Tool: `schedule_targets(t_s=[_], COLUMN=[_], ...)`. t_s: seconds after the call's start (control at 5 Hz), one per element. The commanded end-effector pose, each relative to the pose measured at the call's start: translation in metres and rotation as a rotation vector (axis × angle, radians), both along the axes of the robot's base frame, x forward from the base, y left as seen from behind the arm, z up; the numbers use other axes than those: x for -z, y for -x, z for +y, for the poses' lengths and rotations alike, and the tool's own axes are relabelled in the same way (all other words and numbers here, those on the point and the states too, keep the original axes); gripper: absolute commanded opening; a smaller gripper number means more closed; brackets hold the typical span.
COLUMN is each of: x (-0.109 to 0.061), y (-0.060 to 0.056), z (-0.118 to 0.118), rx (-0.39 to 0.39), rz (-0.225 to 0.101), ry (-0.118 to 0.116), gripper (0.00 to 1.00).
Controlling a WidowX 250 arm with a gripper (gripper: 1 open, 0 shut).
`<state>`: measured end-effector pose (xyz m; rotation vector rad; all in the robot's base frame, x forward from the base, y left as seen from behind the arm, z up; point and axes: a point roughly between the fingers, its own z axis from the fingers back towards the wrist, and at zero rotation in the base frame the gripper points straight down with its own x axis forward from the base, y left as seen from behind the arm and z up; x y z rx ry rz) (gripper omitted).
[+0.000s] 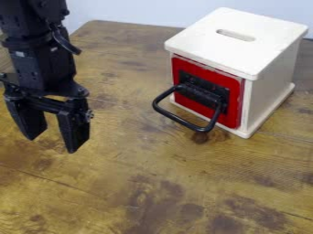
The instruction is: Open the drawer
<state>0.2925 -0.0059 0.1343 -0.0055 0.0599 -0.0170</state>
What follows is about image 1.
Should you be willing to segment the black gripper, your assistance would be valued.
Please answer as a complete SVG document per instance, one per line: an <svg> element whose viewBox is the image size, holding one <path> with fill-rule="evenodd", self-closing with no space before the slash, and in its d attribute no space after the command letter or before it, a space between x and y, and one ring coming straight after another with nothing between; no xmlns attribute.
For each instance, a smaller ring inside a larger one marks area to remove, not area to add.
<svg viewBox="0 0 313 234"><path fill-rule="evenodd" d="M46 130L44 112L57 113L66 152L72 154L89 140L88 90L74 81L72 54L53 42L45 45L2 44L13 71L0 73L10 117L28 140Z"/></svg>

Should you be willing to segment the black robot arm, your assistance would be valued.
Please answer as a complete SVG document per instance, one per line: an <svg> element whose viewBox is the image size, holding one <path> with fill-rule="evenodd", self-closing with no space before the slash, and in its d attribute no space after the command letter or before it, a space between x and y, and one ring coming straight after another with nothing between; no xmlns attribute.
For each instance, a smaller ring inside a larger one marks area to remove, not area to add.
<svg viewBox="0 0 313 234"><path fill-rule="evenodd" d="M26 139L46 129L56 115L68 153L89 139L88 90L74 82L73 57L80 53L62 25L65 0L0 0L0 44L14 71L0 72L6 109Z"/></svg>

